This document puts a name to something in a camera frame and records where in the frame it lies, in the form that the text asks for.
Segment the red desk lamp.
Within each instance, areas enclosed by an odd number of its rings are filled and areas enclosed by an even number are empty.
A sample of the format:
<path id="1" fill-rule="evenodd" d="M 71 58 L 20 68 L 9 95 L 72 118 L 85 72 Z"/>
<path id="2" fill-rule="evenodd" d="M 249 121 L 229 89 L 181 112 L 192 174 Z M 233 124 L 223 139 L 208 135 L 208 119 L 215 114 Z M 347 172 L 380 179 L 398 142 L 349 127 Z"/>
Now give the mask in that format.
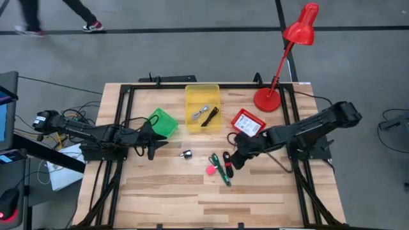
<path id="1" fill-rule="evenodd" d="M 314 43 L 313 24 L 318 16 L 320 6 L 318 3 L 307 3 L 302 8 L 298 20 L 292 23 L 282 33 L 282 37 L 287 41 L 284 46 L 284 54 L 274 75 L 269 88 L 261 88 L 254 95 L 254 105 L 263 112 L 273 112 L 281 104 L 281 96 L 275 90 L 279 81 L 282 66 L 295 44 L 312 45 Z"/>

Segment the computer monitor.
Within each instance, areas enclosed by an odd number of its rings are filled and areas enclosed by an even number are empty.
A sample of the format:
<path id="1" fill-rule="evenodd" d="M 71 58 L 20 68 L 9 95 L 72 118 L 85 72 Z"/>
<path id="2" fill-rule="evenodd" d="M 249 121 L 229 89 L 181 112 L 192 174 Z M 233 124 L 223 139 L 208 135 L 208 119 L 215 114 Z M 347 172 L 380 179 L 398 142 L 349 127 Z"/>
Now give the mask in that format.
<path id="1" fill-rule="evenodd" d="M 0 86 L 17 94 L 19 73 L 0 73 Z M 13 140 L 16 102 L 0 105 L 0 151 L 10 149 Z"/>

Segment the white paper sheet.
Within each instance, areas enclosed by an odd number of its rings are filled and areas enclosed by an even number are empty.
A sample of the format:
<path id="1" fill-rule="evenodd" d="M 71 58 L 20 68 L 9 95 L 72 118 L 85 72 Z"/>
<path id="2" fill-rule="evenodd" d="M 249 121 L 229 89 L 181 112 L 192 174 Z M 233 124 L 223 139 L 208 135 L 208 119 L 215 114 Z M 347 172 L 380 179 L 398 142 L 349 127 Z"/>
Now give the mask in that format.
<path id="1" fill-rule="evenodd" d="M 78 161 L 81 161 L 82 163 L 85 163 L 82 150 L 79 147 L 80 144 L 76 144 L 67 148 L 63 148 L 59 152 Z M 65 188 L 83 178 L 82 172 L 76 172 L 50 162 L 47 162 L 46 166 L 50 171 L 50 184 L 53 191 L 61 190 L 62 188 Z"/>

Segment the person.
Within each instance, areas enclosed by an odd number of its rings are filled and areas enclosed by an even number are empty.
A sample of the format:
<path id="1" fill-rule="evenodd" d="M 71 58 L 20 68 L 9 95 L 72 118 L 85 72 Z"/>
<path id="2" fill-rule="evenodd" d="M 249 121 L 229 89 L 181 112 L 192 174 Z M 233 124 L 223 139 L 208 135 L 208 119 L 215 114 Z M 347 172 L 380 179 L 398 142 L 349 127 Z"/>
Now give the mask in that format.
<path id="1" fill-rule="evenodd" d="M 104 30 L 102 23 L 96 16 L 82 4 L 80 0 L 62 0 L 72 11 L 74 11 L 86 25 L 82 27 L 85 33 L 99 33 Z M 15 31 L 20 35 L 43 36 L 38 18 L 39 0 L 19 0 L 25 21 L 24 26 L 16 26 Z"/>

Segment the black metal beam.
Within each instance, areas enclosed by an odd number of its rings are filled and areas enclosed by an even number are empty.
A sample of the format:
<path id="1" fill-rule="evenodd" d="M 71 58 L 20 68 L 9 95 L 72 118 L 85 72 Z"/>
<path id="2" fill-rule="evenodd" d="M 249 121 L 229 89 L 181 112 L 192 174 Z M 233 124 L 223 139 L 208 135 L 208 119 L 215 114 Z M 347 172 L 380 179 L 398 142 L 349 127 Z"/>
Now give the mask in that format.
<path id="1" fill-rule="evenodd" d="M 35 143 L 34 141 L 30 141 L 19 134 L 13 135 L 12 148 L 25 150 L 27 155 L 48 161 L 78 173 L 83 173 L 85 170 L 85 163 L 53 149 L 42 146 L 41 144 Z"/>

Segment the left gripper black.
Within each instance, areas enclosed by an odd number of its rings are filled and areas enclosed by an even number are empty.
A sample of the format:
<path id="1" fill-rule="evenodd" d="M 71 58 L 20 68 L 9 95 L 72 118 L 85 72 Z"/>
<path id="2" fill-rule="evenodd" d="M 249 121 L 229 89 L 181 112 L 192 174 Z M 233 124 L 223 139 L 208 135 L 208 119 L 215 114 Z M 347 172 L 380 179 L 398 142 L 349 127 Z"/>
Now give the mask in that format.
<path id="1" fill-rule="evenodd" d="M 155 155 L 155 148 L 159 149 L 166 144 L 167 137 L 153 133 L 152 125 L 150 121 L 145 121 L 142 126 L 137 130 L 132 130 L 127 128 L 123 131 L 124 135 L 124 142 L 127 143 L 129 146 L 133 147 L 137 156 L 143 157 L 145 154 L 145 150 L 147 150 L 147 157 L 148 160 L 153 160 Z"/>

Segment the small screen device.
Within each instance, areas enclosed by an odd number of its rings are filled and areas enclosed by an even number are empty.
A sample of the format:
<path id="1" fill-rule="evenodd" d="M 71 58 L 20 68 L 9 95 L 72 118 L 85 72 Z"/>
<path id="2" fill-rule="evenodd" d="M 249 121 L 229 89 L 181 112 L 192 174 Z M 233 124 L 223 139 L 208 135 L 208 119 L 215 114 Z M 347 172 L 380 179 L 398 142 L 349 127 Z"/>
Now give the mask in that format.
<path id="1" fill-rule="evenodd" d="M 0 165 L 12 164 L 26 159 L 26 154 L 19 149 L 10 149 L 0 152 Z"/>

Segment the black power strip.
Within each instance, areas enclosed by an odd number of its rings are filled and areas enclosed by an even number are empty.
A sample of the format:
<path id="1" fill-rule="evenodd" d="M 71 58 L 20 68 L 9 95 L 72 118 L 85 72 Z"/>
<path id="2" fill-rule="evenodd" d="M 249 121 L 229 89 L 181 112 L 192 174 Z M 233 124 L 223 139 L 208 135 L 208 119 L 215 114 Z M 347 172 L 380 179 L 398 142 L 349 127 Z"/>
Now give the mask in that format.
<path id="1" fill-rule="evenodd" d="M 140 78 L 138 82 L 197 82 L 195 75 L 177 75 L 177 76 L 168 76 L 168 77 L 146 77 Z"/>

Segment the white printed card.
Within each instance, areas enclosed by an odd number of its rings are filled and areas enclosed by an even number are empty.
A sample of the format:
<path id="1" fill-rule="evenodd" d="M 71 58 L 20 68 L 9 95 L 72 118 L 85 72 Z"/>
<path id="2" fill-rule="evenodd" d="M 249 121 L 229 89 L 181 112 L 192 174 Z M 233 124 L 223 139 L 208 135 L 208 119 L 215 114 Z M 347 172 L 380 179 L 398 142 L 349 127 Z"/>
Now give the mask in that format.
<path id="1" fill-rule="evenodd" d="M 246 133 L 249 137 L 255 136 L 261 128 L 259 123 L 255 122 L 244 114 L 240 115 L 234 126 L 241 132 Z"/>

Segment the red and white box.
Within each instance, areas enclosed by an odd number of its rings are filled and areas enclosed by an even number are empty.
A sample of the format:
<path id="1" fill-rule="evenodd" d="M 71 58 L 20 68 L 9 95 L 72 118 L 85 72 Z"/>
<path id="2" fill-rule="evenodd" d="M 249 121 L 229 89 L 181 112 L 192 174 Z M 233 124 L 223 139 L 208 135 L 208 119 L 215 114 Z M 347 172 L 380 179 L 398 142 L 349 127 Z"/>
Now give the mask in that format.
<path id="1" fill-rule="evenodd" d="M 245 109 L 240 109 L 238 114 L 231 121 L 232 127 L 243 132 L 249 137 L 253 137 L 266 127 L 266 123 L 257 116 Z"/>

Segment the green plastic basket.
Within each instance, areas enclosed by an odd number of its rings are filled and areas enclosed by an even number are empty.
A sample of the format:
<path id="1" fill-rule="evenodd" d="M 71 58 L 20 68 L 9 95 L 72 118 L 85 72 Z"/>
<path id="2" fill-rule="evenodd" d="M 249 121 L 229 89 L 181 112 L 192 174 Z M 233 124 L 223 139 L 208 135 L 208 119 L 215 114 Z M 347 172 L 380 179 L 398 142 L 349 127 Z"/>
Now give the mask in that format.
<path id="1" fill-rule="evenodd" d="M 170 137 L 179 125 L 172 116 L 161 108 L 157 108 L 148 119 L 151 121 L 153 130 L 165 137 Z"/>

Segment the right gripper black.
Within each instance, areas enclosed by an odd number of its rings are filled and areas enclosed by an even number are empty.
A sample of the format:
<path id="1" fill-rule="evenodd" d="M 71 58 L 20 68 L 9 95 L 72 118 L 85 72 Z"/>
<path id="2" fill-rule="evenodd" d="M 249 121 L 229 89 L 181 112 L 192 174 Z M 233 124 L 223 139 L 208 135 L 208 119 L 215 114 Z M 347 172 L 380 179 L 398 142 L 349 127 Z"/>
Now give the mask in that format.
<path id="1" fill-rule="evenodd" d="M 268 151 L 269 138 L 266 133 L 261 133 L 249 137 L 246 133 L 240 132 L 235 136 L 235 144 L 237 148 L 242 148 L 243 153 L 265 153 Z M 248 160 L 247 156 L 241 155 L 235 151 L 231 157 L 231 164 L 236 170 L 240 170 L 245 162 Z"/>

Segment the yellow translucent plastic bin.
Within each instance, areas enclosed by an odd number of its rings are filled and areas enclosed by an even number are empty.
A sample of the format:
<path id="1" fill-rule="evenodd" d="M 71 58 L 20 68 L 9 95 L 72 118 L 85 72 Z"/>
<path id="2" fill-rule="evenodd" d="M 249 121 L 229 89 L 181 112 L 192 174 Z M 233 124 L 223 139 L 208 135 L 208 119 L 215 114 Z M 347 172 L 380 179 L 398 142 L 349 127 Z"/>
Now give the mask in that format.
<path id="1" fill-rule="evenodd" d="M 192 84 L 185 87 L 185 125 L 190 133 L 221 130 L 221 95 L 218 84 Z"/>

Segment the black computer mouse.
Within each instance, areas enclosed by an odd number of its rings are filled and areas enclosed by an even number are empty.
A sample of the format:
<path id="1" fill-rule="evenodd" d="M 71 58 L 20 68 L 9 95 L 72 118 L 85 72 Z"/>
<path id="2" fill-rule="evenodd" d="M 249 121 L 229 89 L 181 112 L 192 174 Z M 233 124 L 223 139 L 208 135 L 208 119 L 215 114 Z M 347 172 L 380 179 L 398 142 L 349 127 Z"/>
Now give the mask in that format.
<path id="1" fill-rule="evenodd" d="M 19 200 L 19 190 L 10 188 L 0 196 L 0 220 L 10 219 L 16 209 Z"/>

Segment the black aluminium table frame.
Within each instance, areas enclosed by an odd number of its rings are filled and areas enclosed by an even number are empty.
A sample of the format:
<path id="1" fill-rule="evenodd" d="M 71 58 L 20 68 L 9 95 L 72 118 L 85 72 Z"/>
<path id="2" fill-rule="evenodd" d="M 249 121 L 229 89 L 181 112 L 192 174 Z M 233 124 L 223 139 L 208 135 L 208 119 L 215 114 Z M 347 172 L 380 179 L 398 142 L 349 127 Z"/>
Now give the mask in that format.
<path id="1" fill-rule="evenodd" d="M 262 154 L 248 160 L 234 172 L 232 185 L 226 186 L 219 174 L 208 175 L 208 157 L 232 151 L 231 120 L 246 109 L 267 125 L 281 125 L 317 113 L 309 84 L 289 83 L 285 109 L 261 112 L 253 104 L 257 85 L 249 88 L 221 89 L 222 128 L 218 132 L 190 133 L 184 123 L 184 89 L 157 89 L 141 84 L 133 94 L 122 91 L 118 83 L 104 88 L 96 122 L 105 125 L 131 117 L 130 126 L 142 125 L 143 118 L 162 108 L 180 123 L 168 144 L 156 151 L 155 158 L 137 156 L 130 150 L 124 161 L 117 191 L 104 205 L 100 222 L 112 222 L 115 229 L 142 229 L 162 224 L 166 229 L 223 228 L 243 224 L 251 227 L 301 227 L 314 222 L 316 207 L 304 198 L 300 207 L 299 191 L 289 166 L 286 150 Z M 192 158 L 180 155 L 191 150 Z"/>

